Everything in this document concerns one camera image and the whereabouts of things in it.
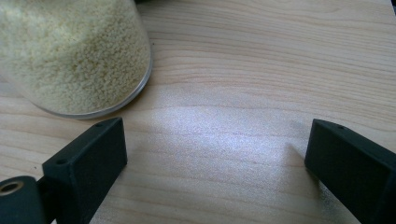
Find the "dark object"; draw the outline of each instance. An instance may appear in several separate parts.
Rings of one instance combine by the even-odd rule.
[[[0,183],[0,222],[89,223],[126,163],[122,119],[97,123],[44,162],[39,181]]]
[[[396,223],[396,155],[348,128],[314,119],[305,166],[361,223]]]

